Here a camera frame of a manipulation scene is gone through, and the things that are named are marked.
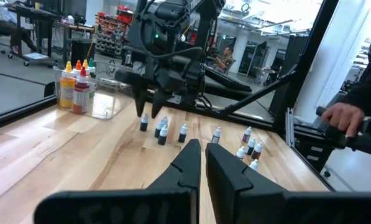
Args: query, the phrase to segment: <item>black metal frame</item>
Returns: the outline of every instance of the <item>black metal frame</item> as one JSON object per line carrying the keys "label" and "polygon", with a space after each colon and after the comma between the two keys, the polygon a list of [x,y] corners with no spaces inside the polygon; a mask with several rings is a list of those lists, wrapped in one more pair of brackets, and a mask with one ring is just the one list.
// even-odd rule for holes
{"label": "black metal frame", "polygon": [[[325,31],[329,25],[331,17],[337,7],[339,0],[324,0],[321,8],[318,12],[317,18],[314,22],[314,27],[310,33],[308,42],[304,49],[302,56],[300,57],[300,61],[298,63],[297,69],[295,74],[287,75],[282,78],[282,80],[272,83],[264,90],[257,92],[256,94],[250,95],[240,102],[236,103],[235,105],[229,106],[221,110],[221,112],[217,112],[214,109],[207,109],[205,107],[196,105],[196,106],[185,106],[185,105],[176,105],[173,103],[167,103],[165,106],[169,106],[172,108],[176,108],[179,110],[189,111],[192,113],[198,113],[205,116],[210,116],[217,119],[226,120],[233,123],[239,123],[243,125],[253,126],[255,128],[264,129],[267,131],[275,131],[278,134],[283,134],[285,130],[285,113],[287,108],[294,107],[295,101],[300,93],[301,87],[305,81],[305,78],[308,74],[308,71],[311,67],[311,64],[315,58],[316,52],[318,51],[318,47],[321,44],[322,38],[325,34]],[[276,88],[286,85],[289,83],[289,88],[285,93],[285,100],[280,107],[280,111],[275,117],[273,122],[264,121],[261,119],[251,118],[249,116],[245,116],[242,114],[235,113],[236,110],[248,105],[249,103],[259,99],[260,97],[266,95],[267,93],[275,90]],[[148,96],[148,101],[152,101],[152,97]],[[56,98],[55,96],[45,98],[42,101],[33,103],[31,105],[27,105],[16,110],[0,114],[0,127],[5,125],[7,122],[12,122],[17,119],[21,119],[25,116],[28,116],[38,110],[42,110],[48,106],[55,104]],[[308,131],[300,131],[295,129],[295,137],[299,138],[312,138],[312,139],[321,139],[322,141],[326,141],[326,139],[319,133],[311,133]],[[320,178],[324,184],[330,189],[333,190],[330,185],[328,185],[324,179],[321,178],[320,174],[313,168],[311,165],[306,161],[306,159],[299,154],[299,152],[294,148],[291,147],[296,154],[302,159],[307,166],[311,168],[311,170]]]}

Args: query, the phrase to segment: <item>clear plastic container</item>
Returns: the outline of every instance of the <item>clear plastic container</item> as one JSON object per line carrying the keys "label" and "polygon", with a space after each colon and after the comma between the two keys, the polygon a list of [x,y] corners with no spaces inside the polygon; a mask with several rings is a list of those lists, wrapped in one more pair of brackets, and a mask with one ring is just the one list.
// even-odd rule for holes
{"label": "clear plastic container", "polygon": [[[87,84],[89,84],[88,100],[85,102],[86,112],[82,114],[98,119],[111,119],[133,102],[131,85],[114,79],[116,71],[123,69],[123,67],[105,62],[94,62],[94,66],[96,78],[87,78]],[[73,112],[72,106],[67,103],[68,100],[66,100],[65,106],[60,103],[60,100],[64,97],[62,91],[65,92],[65,99],[70,97],[70,88],[73,86],[76,75],[66,73],[63,76],[63,72],[65,71],[54,67],[57,104],[59,108]]]}

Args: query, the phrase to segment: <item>wooden table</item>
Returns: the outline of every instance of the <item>wooden table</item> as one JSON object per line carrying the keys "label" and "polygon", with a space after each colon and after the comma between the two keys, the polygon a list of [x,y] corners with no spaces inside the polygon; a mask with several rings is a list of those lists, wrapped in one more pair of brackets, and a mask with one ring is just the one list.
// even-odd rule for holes
{"label": "wooden table", "polygon": [[[144,111],[150,111],[147,104]],[[220,126],[219,141],[233,154],[245,144],[246,126],[184,111],[163,108],[168,116],[165,146],[154,138],[156,119],[146,133],[132,102],[110,121],[100,121],[57,109],[30,115],[0,129],[0,223],[32,223],[36,205],[60,190],[140,189],[151,184],[176,157],[180,127],[190,127],[187,141],[199,139],[202,150]],[[327,188],[275,133],[253,129],[263,142],[259,173],[288,190]],[[215,223],[202,152],[200,223]]]}

